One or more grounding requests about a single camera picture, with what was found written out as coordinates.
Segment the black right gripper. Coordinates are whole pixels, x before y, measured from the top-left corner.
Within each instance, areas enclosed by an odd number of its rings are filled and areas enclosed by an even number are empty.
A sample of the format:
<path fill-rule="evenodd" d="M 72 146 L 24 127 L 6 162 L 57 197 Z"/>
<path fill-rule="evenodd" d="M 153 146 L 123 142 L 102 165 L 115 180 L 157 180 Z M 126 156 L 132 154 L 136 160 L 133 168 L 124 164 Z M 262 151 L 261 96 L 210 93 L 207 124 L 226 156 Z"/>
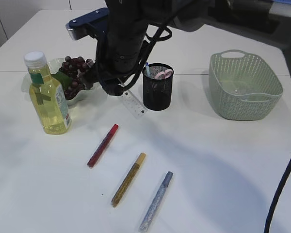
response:
<path fill-rule="evenodd" d="M 85 84 L 91 87 L 100 83 L 108 95 L 121 96 L 124 88 L 119 82 L 135 73 L 148 25 L 146 21 L 109 21 L 106 32 L 98 39 L 95 62 L 82 76 Z"/>

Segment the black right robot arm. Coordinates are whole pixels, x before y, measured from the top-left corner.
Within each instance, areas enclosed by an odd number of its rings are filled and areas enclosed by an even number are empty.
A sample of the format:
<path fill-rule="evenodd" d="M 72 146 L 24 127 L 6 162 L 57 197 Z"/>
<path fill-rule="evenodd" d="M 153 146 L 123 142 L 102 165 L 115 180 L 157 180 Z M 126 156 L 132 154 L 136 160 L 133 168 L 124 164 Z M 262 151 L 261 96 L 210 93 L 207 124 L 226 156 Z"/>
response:
<path fill-rule="evenodd" d="M 84 75 L 107 94 L 120 96 L 120 81 L 133 86 L 168 27 L 194 32 L 203 25 L 279 48 L 291 76 L 291 0 L 108 0 L 94 65 Z"/>

